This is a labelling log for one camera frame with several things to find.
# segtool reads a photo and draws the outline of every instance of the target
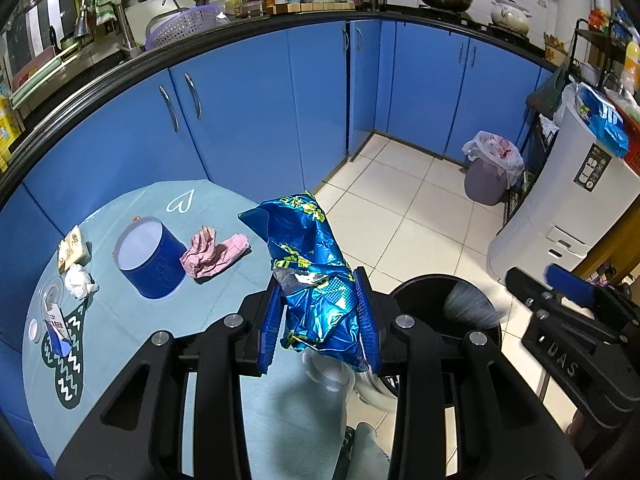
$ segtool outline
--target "metal screw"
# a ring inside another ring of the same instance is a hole
[[[411,316],[408,316],[407,314],[401,314],[400,316],[396,317],[396,325],[398,325],[400,328],[411,328],[413,325],[415,325],[415,319]]]
[[[244,319],[242,319],[240,314],[229,314],[225,317],[225,326],[228,326],[229,328],[236,328],[242,325],[243,321]]]
[[[469,341],[471,341],[474,345],[484,346],[486,345],[487,338],[482,332],[472,332],[469,335]]]
[[[161,330],[151,336],[151,342],[156,346],[162,346],[169,341],[169,333]]]

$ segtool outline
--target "crumpled white tissue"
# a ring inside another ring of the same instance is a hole
[[[91,282],[89,274],[82,265],[73,264],[65,276],[65,288],[76,298],[84,300],[89,294],[98,290],[98,285]]]

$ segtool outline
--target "tile floor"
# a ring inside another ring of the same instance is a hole
[[[538,392],[542,368],[520,343],[530,311],[484,270],[487,247],[502,226],[504,205],[469,200],[464,177],[455,164],[376,134],[316,198],[347,261],[365,267],[375,290],[388,293],[414,276],[442,272],[470,281],[496,308],[508,312],[502,351]],[[562,396],[553,388],[553,406],[548,408],[565,427],[573,412],[569,414]],[[347,412],[350,426],[368,422],[378,430],[380,446],[391,453],[393,413],[367,406],[355,394]],[[455,428],[453,420],[447,414],[448,428]],[[455,437],[449,432],[448,474],[456,470],[455,453]]]

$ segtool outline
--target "crumpled pink paper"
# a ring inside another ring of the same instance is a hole
[[[191,237],[191,247],[181,256],[180,263],[192,278],[206,278],[226,269],[248,248],[249,240],[242,234],[216,245],[216,230],[203,225]]]

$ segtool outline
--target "blue foil wrapper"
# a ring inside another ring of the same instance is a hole
[[[365,371],[355,282],[313,195],[305,191],[262,202],[238,218],[267,243],[283,288],[287,312],[281,345],[297,351],[311,347]]]

